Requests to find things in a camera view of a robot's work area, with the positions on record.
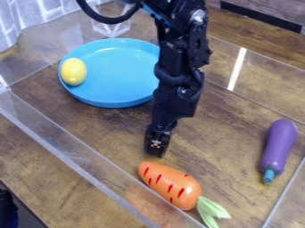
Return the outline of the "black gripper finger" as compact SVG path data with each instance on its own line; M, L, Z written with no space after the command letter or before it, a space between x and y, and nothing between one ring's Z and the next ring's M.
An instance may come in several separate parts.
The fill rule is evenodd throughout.
M148 127L145 135L145 151L148 154L163 158L168 152L172 131L159 131Z

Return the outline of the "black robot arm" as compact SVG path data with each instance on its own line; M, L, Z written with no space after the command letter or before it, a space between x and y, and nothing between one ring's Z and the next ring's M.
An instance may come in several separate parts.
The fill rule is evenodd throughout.
M142 5L156 18L160 44L154 68L159 88L145 148L164 157L172 130L181 118L195 115L203 94L201 67L211 63L213 53L207 36L209 15L204 0L144 0Z

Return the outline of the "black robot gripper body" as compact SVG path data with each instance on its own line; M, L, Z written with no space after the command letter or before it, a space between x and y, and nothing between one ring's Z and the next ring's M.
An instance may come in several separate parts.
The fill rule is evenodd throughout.
M204 84L159 84L154 92L153 119L150 131L171 131L181 118L195 116L203 95Z

